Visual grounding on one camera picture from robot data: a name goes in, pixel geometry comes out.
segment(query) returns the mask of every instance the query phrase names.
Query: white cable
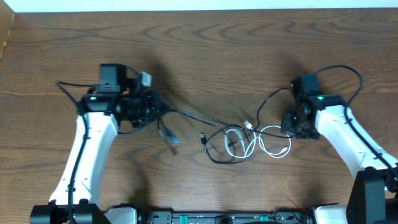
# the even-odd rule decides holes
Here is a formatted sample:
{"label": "white cable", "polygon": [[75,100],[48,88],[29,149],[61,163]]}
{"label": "white cable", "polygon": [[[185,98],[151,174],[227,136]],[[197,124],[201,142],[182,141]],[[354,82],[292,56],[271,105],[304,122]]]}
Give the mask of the white cable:
{"label": "white cable", "polygon": [[[246,125],[246,127],[247,127],[248,129],[252,129],[252,125],[251,125],[248,121],[245,121],[244,124]],[[261,130],[261,132],[263,132],[263,130],[265,130],[265,129],[267,129],[267,128],[280,128],[280,126],[277,126],[277,125],[270,125],[270,126],[267,126],[267,127],[263,128],[263,129]],[[238,135],[239,140],[240,140],[241,145],[242,145],[243,155],[244,155],[244,156],[236,156],[236,155],[234,155],[234,154],[231,152],[231,150],[229,150],[229,146],[228,146],[228,133],[229,133],[230,131],[232,131],[232,132],[234,132],[234,133],[236,133],[236,134]],[[275,158],[275,159],[280,159],[280,158],[285,157],[285,156],[289,153],[290,148],[292,147],[292,140],[291,140],[290,138],[288,138],[288,140],[289,140],[289,146],[288,146],[288,147],[284,147],[284,148],[283,148],[280,152],[278,152],[278,153],[269,152],[269,151],[266,149],[265,145],[264,145],[264,141],[261,139],[261,134],[258,135],[258,136],[256,136],[256,133],[253,132],[253,135],[254,135],[253,140],[250,142],[248,148],[246,148],[245,145],[244,145],[244,139],[243,139],[243,136],[242,136],[242,133],[240,132],[240,130],[238,130],[238,129],[229,129],[227,132],[225,132],[225,136],[224,136],[224,144],[225,144],[225,149],[226,149],[227,153],[228,153],[230,156],[233,156],[233,157],[235,157],[235,158],[238,158],[238,159],[245,159],[245,158],[249,157],[249,156],[254,152],[254,149],[256,148],[256,141],[257,141],[257,139],[259,139],[260,148],[261,148],[264,152],[266,152],[268,155],[270,155],[271,157],[273,157],[273,158]]]}

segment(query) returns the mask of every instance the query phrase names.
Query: wooden tabletop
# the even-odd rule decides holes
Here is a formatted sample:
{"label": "wooden tabletop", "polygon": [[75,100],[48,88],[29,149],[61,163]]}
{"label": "wooden tabletop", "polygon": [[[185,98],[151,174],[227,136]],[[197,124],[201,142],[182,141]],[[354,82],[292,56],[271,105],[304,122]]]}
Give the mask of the wooden tabletop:
{"label": "wooden tabletop", "polygon": [[[7,44],[0,62],[0,223],[28,222],[65,168],[76,109],[54,82],[97,83],[101,63],[147,71],[174,108],[237,124],[255,124],[264,98],[295,77],[350,65],[364,76],[354,114],[398,156],[397,9],[18,14]],[[346,99],[358,87],[344,70],[318,78],[325,93]],[[71,88],[75,97],[85,91]],[[276,95],[261,112],[262,124],[280,124],[288,108],[292,97]],[[257,148],[250,161],[218,165],[200,143],[199,133],[210,135],[212,127],[178,114],[164,120],[181,141],[178,155],[154,124],[118,136],[106,163],[102,209],[131,202],[261,211],[348,201],[353,177],[324,138],[293,140],[283,159]],[[264,140],[272,151],[287,144]],[[213,142],[220,152],[223,141],[219,135]]]}

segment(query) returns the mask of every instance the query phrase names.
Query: white wall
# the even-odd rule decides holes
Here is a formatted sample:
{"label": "white wall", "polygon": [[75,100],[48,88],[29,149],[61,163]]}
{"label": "white wall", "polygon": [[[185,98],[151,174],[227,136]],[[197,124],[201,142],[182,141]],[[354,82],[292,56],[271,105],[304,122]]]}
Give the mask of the white wall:
{"label": "white wall", "polygon": [[398,7],[398,0],[5,0],[14,12]]}

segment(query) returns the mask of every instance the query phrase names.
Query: wooden table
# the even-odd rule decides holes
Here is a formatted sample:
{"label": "wooden table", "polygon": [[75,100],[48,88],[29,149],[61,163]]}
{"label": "wooden table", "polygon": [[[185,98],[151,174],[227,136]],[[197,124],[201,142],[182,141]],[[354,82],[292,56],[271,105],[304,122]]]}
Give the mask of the wooden table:
{"label": "wooden table", "polygon": [[[18,14],[0,62],[0,222],[28,222],[32,206],[46,204],[61,178],[76,113],[56,80],[97,83],[99,64],[123,63],[152,74],[174,108],[255,124],[262,100],[293,78],[351,65],[364,75],[352,109],[397,157],[397,42],[397,9]],[[343,70],[319,81],[326,93],[346,99],[358,87],[358,78]],[[275,96],[261,112],[263,125],[280,124],[293,107],[288,93]],[[223,166],[200,143],[200,131],[210,134],[212,127],[178,114],[164,120],[180,138],[178,155],[154,124],[118,136],[106,164],[103,209],[132,202],[260,211],[348,201],[353,177],[324,138],[294,140],[283,159],[257,148],[252,160]],[[286,145],[264,140],[275,151]],[[222,149],[223,136],[213,144]]]}

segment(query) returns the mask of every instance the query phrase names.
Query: coiled white cable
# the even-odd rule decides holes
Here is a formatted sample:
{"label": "coiled white cable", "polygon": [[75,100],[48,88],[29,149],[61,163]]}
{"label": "coiled white cable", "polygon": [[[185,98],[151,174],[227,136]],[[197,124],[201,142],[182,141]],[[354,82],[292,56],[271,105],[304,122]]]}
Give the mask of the coiled white cable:
{"label": "coiled white cable", "polygon": [[[245,122],[245,125],[246,125],[246,127],[249,128],[249,129],[251,129],[251,127],[252,127],[251,124],[248,123],[247,121]],[[270,125],[270,126],[267,126],[267,127],[263,128],[263,129],[261,129],[261,132],[263,132],[263,131],[264,131],[265,129],[267,129],[267,128],[280,128],[280,126],[278,126],[278,125]],[[234,154],[231,152],[231,150],[229,150],[229,146],[228,146],[228,133],[229,133],[230,131],[232,131],[232,132],[234,132],[234,133],[236,133],[236,134],[238,135],[239,141],[241,142],[242,149],[243,149],[243,156],[236,156],[236,155],[234,155]],[[288,146],[288,147],[284,147],[284,148],[283,148],[282,150],[280,150],[280,152],[278,152],[278,153],[269,152],[269,151],[267,150],[267,148],[265,147],[265,145],[264,145],[264,141],[263,141],[262,138],[261,138],[261,134],[258,135],[258,136],[256,136],[256,133],[253,132],[253,135],[254,135],[253,140],[250,142],[249,146],[246,148],[245,145],[244,145],[244,138],[243,138],[243,136],[242,136],[241,131],[238,130],[238,129],[229,129],[227,132],[225,132],[225,136],[224,136],[225,149],[226,149],[227,153],[228,153],[230,156],[233,156],[233,157],[235,157],[235,158],[238,158],[238,159],[245,159],[245,158],[249,157],[249,156],[254,152],[254,149],[256,148],[256,141],[257,141],[257,139],[258,139],[260,148],[261,148],[264,152],[266,152],[268,155],[270,155],[271,157],[273,157],[273,158],[275,158],[275,159],[280,159],[280,158],[285,157],[285,156],[289,153],[290,148],[292,147],[292,140],[291,140],[290,138],[288,138],[288,140],[289,140],[289,146]]]}

